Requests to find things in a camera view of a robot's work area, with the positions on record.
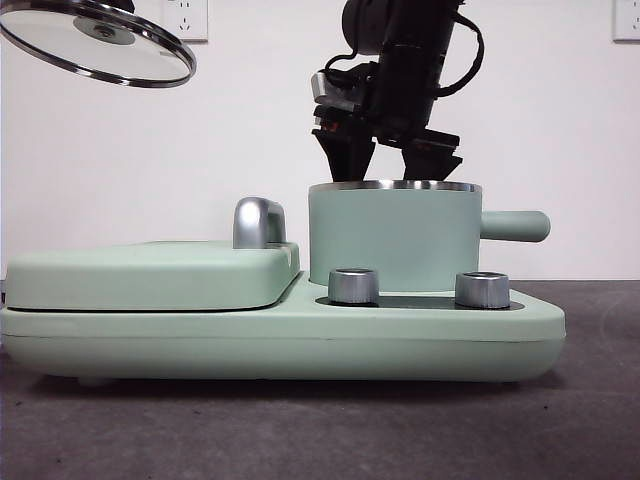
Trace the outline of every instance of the mint green pot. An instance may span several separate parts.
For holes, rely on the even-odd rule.
[[[309,224],[313,283],[364,267],[392,292],[453,290],[456,274],[478,270],[481,238],[539,242],[550,231],[541,212],[483,213],[477,185],[404,180],[313,186]]]

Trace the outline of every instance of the lid rim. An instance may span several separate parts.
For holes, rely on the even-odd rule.
[[[85,67],[70,60],[58,57],[57,55],[48,53],[23,40],[4,26],[2,23],[2,15],[23,10],[77,15],[114,24],[165,48],[184,63],[189,70],[189,73],[183,77],[170,80],[127,77],[124,75],[97,70],[95,68]],[[126,10],[121,10],[109,5],[103,5],[93,0],[3,0],[2,7],[0,8],[0,32],[2,32],[5,38],[7,38],[7,40],[9,40],[13,45],[40,60],[72,73],[118,85],[141,88],[176,87],[186,83],[191,77],[193,77],[197,68],[196,57],[191,49],[167,30],[142,17],[129,13]]]

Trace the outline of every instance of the robotic arm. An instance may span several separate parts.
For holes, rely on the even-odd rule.
[[[313,76],[318,107],[316,136],[329,159],[335,182],[361,181],[375,149],[372,141],[399,148],[405,180],[444,180],[461,162],[454,156],[460,138],[425,129],[433,103],[463,88],[484,57],[480,29],[458,13],[463,0],[348,0],[342,29],[351,48]],[[440,73],[455,23],[475,31],[478,54],[469,70],[448,87]],[[379,61],[350,70],[332,68],[357,54]]]

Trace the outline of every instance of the pot handle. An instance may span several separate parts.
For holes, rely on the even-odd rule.
[[[541,242],[551,231],[542,212],[482,212],[480,238],[512,242]]]

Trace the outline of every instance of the pot lid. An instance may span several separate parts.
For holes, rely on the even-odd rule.
[[[3,0],[1,5],[0,27],[9,41],[71,72],[146,88],[175,87],[195,74],[193,52],[134,15],[128,0]]]

